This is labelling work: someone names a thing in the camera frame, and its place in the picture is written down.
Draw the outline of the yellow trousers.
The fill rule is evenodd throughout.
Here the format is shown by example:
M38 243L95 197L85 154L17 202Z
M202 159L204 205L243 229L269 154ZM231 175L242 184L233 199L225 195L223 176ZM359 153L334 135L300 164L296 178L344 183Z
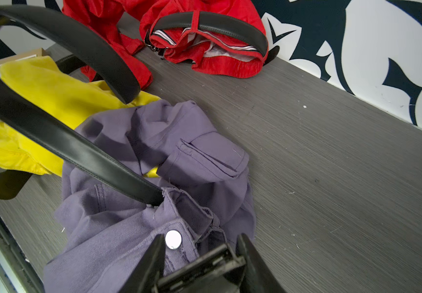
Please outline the yellow trousers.
M48 56L4 63L0 78L29 102L71 129L91 115L126 107L105 81L84 83ZM62 174L63 160L0 120L0 167L36 175Z

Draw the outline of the black belt in red trousers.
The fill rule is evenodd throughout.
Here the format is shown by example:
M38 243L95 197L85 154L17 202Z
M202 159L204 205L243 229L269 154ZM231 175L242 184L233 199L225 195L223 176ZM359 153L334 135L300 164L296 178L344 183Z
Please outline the black belt in red trousers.
M158 19L150 32L154 32L156 28L162 30L191 27L193 15L193 12L183 12L164 16ZM262 56L267 54L268 42L265 34L239 19L212 12L198 11L198 29L235 38L252 46Z

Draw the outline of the red trousers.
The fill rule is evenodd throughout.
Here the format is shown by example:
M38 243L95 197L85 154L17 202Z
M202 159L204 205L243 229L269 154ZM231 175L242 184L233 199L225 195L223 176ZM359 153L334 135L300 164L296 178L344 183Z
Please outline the red trousers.
M161 58L190 62L196 72L250 78L268 58L247 43L216 32L198 29L198 11L227 15L262 33L265 28L251 1L64 1L62 13L97 33L122 58L142 89L152 74L135 55L147 46ZM154 29L158 19L173 13L193 12L191 27Z

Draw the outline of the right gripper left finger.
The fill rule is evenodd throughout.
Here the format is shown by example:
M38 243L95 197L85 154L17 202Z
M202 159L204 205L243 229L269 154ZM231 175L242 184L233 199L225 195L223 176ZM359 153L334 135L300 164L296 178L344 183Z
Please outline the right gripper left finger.
M120 293L151 293L162 278L165 266L165 237L157 235L138 265L120 289Z

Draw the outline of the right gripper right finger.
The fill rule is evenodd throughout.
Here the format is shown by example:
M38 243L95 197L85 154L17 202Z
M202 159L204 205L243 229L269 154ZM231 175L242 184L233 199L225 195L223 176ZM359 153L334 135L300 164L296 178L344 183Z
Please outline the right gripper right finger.
M246 234L238 236L236 254L246 261L241 293L285 293Z

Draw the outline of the framed picture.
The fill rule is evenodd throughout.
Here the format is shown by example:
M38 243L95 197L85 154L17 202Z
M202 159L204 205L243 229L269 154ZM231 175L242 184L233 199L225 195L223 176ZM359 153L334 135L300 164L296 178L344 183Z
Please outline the framed picture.
M7 63L7 62L22 61L25 59L31 59L31 58L42 57L42 56L47 56L47 55L48 53L43 48L30 50L21 54L16 54L14 56L0 59L0 67L2 66L2 64Z

